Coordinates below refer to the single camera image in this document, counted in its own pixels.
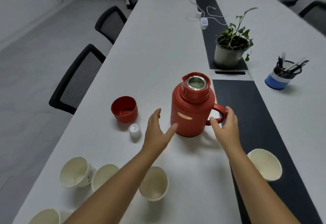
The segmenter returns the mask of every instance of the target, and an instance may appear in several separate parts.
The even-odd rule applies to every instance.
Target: potted plant
[[[242,54],[254,45],[252,39],[249,38],[250,29],[245,30],[246,28],[240,28],[240,25],[246,13],[255,9],[257,8],[251,8],[243,15],[236,16],[235,19],[239,19],[239,25],[230,23],[228,28],[216,39],[214,62],[218,67],[233,68],[241,59]],[[250,54],[247,54],[245,61],[249,60]]]

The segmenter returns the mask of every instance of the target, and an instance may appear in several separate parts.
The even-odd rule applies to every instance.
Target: hand
[[[168,146],[171,138],[175,134],[178,124],[173,124],[168,131],[164,134],[161,131],[158,122],[160,118],[161,108],[157,109],[148,120],[147,130],[145,133],[145,141],[141,149],[149,155],[153,155],[156,159],[163,150]]]
[[[228,116],[225,125],[221,128],[216,119],[210,118],[216,139],[222,145],[223,149],[242,149],[239,138],[238,118],[230,107],[226,107]]]

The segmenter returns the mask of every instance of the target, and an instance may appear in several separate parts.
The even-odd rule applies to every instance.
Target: blue pen holder
[[[284,69],[288,68],[292,64],[294,64],[294,62],[285,60],[283,63],[283,68],[281,68],[277,62],[273,71],[265,79],[266,85],[276,90],[284,89],[296,75],[302,72],[302,68],[296,70],[294,73],[284,71]]]

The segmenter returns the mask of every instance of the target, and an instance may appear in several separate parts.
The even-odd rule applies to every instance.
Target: paper cup
[[[97,191],[117,171],[119,171],[119,168],[113,164],[104,165],[99,170],[97,170],[92,180],[93,191]]]
[[[71,214],[69,211],[45,209],[34,216],[28,224],[63,224]]]
[[[281,177],[282,166],[271,152],[258,148],[249,152],[248,157],[267,181],[275,181]]]
[[[60,182],[63,187],[85,187],[92,183],[96,169],[83,157],[69,160],[60,172]]]
[[[141,195],[149,201],[158,201],[168,190],[169,180],[160,167],[151,167],[139,187]]]

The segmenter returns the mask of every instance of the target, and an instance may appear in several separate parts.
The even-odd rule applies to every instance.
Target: plant pot
[[[239,62],[246,50],[248,50],[248,48],[241,51],[231,51],[216,44],[214,63],[221,69],[231,69]]]

